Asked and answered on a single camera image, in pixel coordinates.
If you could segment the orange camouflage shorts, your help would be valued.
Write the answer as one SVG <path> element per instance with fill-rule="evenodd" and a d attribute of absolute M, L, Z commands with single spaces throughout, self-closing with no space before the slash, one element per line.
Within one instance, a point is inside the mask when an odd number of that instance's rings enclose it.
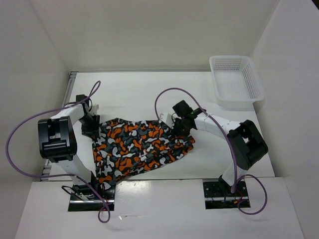
<path fill-rule="evenodd" d="M 99 187 L 106 191 L 119 181 L 178 161 L 194 143 L 192 136 L 176 136 L 160 120 L 103 122 L 92 143 Z"/>

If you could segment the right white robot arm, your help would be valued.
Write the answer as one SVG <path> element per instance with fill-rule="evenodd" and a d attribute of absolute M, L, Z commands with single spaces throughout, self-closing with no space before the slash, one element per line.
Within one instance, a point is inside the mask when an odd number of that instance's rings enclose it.
<path fill-rule="evenodd" d="M 178 135 L 189 135 L 192 129 L 211 133 L 226 140 L 233 165 L 220 176 L 219 192 L 224 196 L 236 190 L 240 178 L 269 151 L 254 122 L 237 122 L 224 119 L 198 107 L 192 109 L 184 100 L 172 107 L 177 118 L 173 131 Z"/>

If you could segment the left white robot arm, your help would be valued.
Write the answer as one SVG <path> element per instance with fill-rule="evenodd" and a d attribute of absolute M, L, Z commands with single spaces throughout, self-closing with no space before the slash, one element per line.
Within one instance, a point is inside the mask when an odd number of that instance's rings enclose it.
<path fill-rule="evenodd" d="M 73 126 L 81 123 L 82 135 L 91 140 L 99 137 L 100 116 L 97 105 L 86 95 L 77 95 L 77 105 L 67 105 L 49 119 L 38 121 L 39 152 L 42 158 L 59 165 L 73 181 L 74 197 L 80 200 L 94 199 L 100 187 L 91 170 L 84 166 L 77 155 L 77 141 Z"/>

